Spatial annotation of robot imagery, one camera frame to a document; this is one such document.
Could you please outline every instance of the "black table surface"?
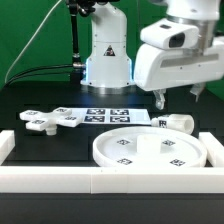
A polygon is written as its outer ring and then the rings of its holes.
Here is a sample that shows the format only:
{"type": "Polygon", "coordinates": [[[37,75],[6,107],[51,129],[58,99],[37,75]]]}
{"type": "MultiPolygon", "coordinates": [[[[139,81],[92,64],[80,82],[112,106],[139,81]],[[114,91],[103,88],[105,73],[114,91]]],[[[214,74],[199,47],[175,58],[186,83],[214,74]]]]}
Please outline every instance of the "black table surface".
{"type": "MultiPolygon", "coordinates": [[[[0,92],[0,131],[14,130],[16,147],[3,166],[97,166],[93,140],[124,125],[58,126],[56,136],[25,129],[19,113],[69,108],[147,109],[151,118],[190,114],[193,135],[211,132],[224,144],[224,101],[205,90],[198,102],[190,87],[168,89],[164,110],[151,92],[104,95],[69,82],[18,82],[0,92]]],[[[0,223],[224,223],[222,194],[1,194],[0,223]]]]}

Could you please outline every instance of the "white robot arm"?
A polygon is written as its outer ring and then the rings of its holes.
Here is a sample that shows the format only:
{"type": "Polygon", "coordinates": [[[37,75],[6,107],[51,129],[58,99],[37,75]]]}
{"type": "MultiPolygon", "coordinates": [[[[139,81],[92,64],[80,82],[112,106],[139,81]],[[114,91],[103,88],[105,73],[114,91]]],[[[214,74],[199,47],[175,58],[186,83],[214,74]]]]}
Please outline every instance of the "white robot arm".
{"type": "Polygon", "coordinates": [[[214,38],[220,0],[151,0],[168,5],[167,18],[144,28],[134,71],[135,83],[154,91],[164,107],[166,88],[194,84],[199,95],[207,81],[224,74],[224,41],[214,38]]]}

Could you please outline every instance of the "green backdrop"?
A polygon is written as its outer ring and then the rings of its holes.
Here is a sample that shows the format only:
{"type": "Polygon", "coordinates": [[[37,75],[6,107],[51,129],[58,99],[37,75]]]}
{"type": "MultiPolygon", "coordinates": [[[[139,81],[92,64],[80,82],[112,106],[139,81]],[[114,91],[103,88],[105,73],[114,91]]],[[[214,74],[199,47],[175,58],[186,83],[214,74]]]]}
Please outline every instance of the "green backdrop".
{"type": "MultiPolygon", "coordinates": [[[[56,0],[0,2],[0,87],[4,84],[8,68],[56,2],[56,0]]],[[[136,52],[141,44],[139,31],[163,18],[166,8],[152,5],[147,0],[121,0],[113,4],[127,15],[127,53],[135,61],[136,52]]],[[[82,60],[85,61],[91,53],[90,18],[79,16],[78,25],[80,53],[82,60]]],[[[218,28],[224,31],[224,6],[221,8],[218,28]]],[[[70,15],[65,3],[62,2],[16,64],[10,76],[32,67],[71,63],[71,57],[70,15]]],[[[47,79],[68,80],[68,77],[52,76],[47,79]]],[[[212,82],[208,88],[224,99],[224,80],[212,82]]]]}

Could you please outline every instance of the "white plate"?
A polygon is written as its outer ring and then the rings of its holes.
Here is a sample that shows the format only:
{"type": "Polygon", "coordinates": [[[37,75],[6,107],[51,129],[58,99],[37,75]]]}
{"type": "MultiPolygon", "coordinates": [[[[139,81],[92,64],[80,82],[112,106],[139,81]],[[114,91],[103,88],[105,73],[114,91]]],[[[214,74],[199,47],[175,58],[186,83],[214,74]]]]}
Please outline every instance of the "white plate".
{"type": "MultiPolygon", "coordinates": [[[[154,143],[146,146],[149,150],[154,143]]],[[[105,132],[93,143],[93,158],[102,167],[203,167],[207,151],[198,139],[169,129],[127,127],[105,132]],[[159,136],[159,153],[139,153],[137,138],[140,135],[159,136]]]]}

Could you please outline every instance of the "warning label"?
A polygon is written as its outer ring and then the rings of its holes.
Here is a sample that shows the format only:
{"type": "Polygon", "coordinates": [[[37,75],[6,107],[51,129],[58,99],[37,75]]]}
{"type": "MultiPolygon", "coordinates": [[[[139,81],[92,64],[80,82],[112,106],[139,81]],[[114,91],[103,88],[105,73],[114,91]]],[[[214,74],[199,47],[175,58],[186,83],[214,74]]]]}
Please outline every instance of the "warning label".
{"type": "Polygon", "coordinates": [[[111,45],[107,48],[104,56],[115,56],[114,50],[111,45]]]}

